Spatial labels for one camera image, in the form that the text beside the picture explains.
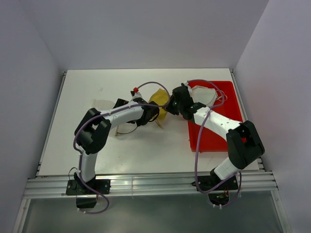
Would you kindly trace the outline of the yellow bra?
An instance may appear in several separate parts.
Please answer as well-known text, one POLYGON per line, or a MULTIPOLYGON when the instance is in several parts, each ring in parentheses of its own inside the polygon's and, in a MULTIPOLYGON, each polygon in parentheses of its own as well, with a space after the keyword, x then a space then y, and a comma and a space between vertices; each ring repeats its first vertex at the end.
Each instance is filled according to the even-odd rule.
MULTIPOLYGON (((160 88, 151 95, 149 99, 149 103, 153 101, 157 105, 164 105, 168 102, 168 100, 169 100, 169 95, 167 94, 165 90, 160 88)), ((155 121, 158 127, 163 128, 161 123, 165 120, 167 113, 168 112, 165 109, 160 107, 159 113, 156 114, 156 116, 152 118, 152 121, 155 121)))

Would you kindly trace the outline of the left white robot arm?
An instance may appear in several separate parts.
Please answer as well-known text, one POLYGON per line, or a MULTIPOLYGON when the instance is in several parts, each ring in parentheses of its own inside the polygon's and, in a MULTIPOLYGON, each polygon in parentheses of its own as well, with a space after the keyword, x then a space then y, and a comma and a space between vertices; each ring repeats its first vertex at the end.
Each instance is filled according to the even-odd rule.
POLYGON ((77 188, 84 194, 94 190, 95 165, 98 152, 106 145, 110 131, 125 123, 138 127, 146 125, 159 114, 155 102, 147 103, 142 98, 135 98, 123 106, 111 110, 98 111, 91 108, 87 111, 74 132, 73 147, 80 153, 77 175, 77 188))

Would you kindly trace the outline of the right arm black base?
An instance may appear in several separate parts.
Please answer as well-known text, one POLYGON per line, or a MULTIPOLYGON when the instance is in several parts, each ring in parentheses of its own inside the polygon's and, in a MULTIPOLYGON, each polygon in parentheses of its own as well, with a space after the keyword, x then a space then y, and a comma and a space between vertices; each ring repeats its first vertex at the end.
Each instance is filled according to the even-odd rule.
POLYGON ((218 207, 221 209, 228 206, 239 196, 242 187, 241 178, 241 174, 239 174, 238 178, 237 175, 233 175, 219 185, 221 180, 216 175, 198 176, 198 186, 202 191, 208 191, 217 186, 208 193, 208 200, 213 208, 218 207))

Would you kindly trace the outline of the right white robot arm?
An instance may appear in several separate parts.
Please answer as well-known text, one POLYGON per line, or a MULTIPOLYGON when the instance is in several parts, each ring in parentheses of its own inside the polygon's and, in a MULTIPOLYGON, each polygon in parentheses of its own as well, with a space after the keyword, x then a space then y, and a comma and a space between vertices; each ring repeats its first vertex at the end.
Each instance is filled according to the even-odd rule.
POLYGON ((210 183, 215 189, 223 188, 231 175, 245 169, 265 152, 257 129, 251 121, 229 119, 213 111, 212 107, 195 102, 188 85, 182 84, 173 89, 166 111, 173 115, 180 114, 184 119, 200 126, 197 142, 201 141, 203 128, 227 142, 228 157, 210 174, 210 183))

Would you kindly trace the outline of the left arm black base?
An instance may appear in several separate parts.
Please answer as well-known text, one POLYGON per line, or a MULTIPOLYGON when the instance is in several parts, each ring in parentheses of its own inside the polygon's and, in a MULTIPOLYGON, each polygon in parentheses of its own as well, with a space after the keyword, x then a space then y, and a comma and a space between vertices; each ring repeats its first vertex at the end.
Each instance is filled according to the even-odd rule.
POLYGON ((69 180, 66 188, 66 196, 76 196, 76 206, 80 209, 91 209, 97 204, 99 193, 106 195, 110 191, 110 180, 93 178, 86 184, 91 188, 87 188, 79 177, 69 180))

